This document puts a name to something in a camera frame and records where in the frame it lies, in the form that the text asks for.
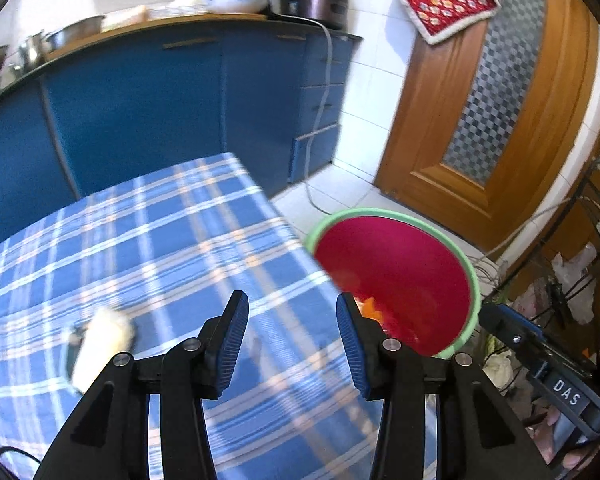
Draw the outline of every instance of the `blue cabinet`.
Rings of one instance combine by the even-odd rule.
[[[306,163],[307,147],[309,146],[309,140],[312,137],[314,140],[311,143],[309,174],[315,173],[315,171],[331,162],[333,153],[336,150],[339,134],[340,125],[332,124],[331,126],[318,130],[315,134],[307,134],[295,139],[291,155],[289,182],[294,183],[304,180],[304,165]]]
[[[299,91],[306,35],[267,27],[224,34],[226,146],[273,196],[288,181],[298,135]]]
[[[347,79],[353,53],[353,40],[348,36],[331,35],[333,58],[330,84],[343,84]],[[302,86],[324,85],[327,67],[327,39],[319,31],[308,35]]]
[[[320,109],[320,102],[324,96],[324,86],[311,86],[300,91],[300,126],[299,134],[308,134],[314,129],[315,118]],[[344,101],[344,85],[330,85],[327,100],[316,130],[335,124],[340,118],[340,110]]]
[[[0,101],[0,243],[75,201],[54,149],[38,83]]]
[[[221,31],[208,25],[93,46],[53,63],[44,84],[82,195],[222,151]]]

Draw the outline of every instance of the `wooden door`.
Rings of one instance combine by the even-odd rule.
[[[477,182],[443,159],[482,55],[488,22],[437,46],[418,38],[376,186],[482,250],[529,218],[558,176],[586,111],[598,26],[581,0],[545,0],[531,82],[508,142]]]

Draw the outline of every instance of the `orange food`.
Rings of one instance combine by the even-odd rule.
[[[369,319],[375,319],[380,324],[384,321],[382,312],[376,309],[376,300],[374,298],[368,298],[362,304],[362,315]]]

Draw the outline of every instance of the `table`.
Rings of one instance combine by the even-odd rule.
[[[135,358],[153,356],[197,335],[234,289],[249,297],[249,322],[230,386],[204,403],[218,477],[368,478],[381,404],[353,387],[338,290],[228,153],[95,193],[0,245],[0,446],[42,458],[77,404],[61,371],[68,327],[103,305],[122,310]],[[162,478],[158,402],[152,479]],[[428,410],[429,478],[435,425]],[[35,473],[19,454],[3,462]]]

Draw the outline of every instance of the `white tile floor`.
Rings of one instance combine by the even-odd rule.
[[[311,176],[309,186],[314,202],[329,213],[336,213],[353,207],[377,207],[404,213],[432,224],[436,229],[451,238],[468,256],[474,258],[482,256],[477,248],[462,240],[456,234],[383,196],[372,184],[333,164]],[[309,203],[304,182],[285,189],[273,197],[271,201],[292,225],[301,240],[304,240],[309,232],[326,217],[324,213],[318,211]],[[487,294],[491,290],[490,283],[480,274],[478,274],[478,280],[480,281],[482,293]]]

